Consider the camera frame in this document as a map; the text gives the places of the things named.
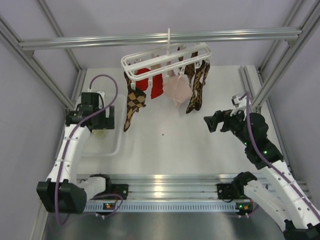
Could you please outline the red sock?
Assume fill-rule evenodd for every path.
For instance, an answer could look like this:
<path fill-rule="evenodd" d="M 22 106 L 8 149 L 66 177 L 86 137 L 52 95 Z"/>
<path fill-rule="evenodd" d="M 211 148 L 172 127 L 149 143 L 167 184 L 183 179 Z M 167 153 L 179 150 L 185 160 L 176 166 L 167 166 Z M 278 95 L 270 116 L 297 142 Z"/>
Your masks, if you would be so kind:
<path fill-rule="evenodd" d="M 146 91 L 151 87 L 150 98 L 153 100 L 160 97 L 163 93 L 163 76 L 162 74 L 154 75 L 151 79 L 145 78 L 135 82 L 135 87 L 141 91 Z"/>

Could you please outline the white plastic sock hanger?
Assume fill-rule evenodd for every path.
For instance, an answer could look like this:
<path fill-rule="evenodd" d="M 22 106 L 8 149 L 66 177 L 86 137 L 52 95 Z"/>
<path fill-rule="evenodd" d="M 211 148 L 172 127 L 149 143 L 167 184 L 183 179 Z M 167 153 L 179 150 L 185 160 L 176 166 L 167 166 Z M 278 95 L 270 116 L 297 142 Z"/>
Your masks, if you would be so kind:
<path fill-rule="evenodd" d="M 122 68 L 132 82 L 151 79 L 171 70 L 211 60 L 212 51 L 205 42 L 190 46 L 173 43 L 170 29 L 167 31 L 166 40 L 167 43 L 163 46 L 122 57 Z"/>

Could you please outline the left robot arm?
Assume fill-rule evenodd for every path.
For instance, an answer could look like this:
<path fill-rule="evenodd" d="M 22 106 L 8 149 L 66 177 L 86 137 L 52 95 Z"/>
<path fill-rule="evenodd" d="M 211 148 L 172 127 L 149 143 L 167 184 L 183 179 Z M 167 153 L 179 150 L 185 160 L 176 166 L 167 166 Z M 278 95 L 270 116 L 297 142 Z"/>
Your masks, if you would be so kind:
<path fill-rule="evenodd" d="M 106 174 L 93 174 L 77 183 L 78 166 L 84 146 L 92 131 L 114 130 L 115 108 L 103 106 L 98 92 L 83 92 L 76 110 L 67 114 L 64 137 L 54 166 L 36 192 L 49 213 L 81 214 L 87 201 L 95 196 L 103 199 L 113 194 L 111 179 Z"/>

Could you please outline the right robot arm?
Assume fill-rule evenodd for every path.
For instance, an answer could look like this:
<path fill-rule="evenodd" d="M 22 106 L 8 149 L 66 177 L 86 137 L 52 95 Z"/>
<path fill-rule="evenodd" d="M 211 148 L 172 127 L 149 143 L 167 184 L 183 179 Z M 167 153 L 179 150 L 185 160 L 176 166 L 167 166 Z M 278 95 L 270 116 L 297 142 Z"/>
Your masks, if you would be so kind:
<path fill-rule="evenodd" d="M 221 132 L 231 132 L 244 144 L 248 160 L 275 190 L 272 194 L 251 172 L 233 178 L 233 192 L 238 198 L 256 202 L 278 225 L 286 240 L 318 240 L 320 211 L 316 209 L 292 176 L 283 155 L 268 139 L 269 126 L 259 113 L 245 116 L 243 110 L 218 110 L 205 116 L 208 130 L 213 133 L 219 123 Z"/>

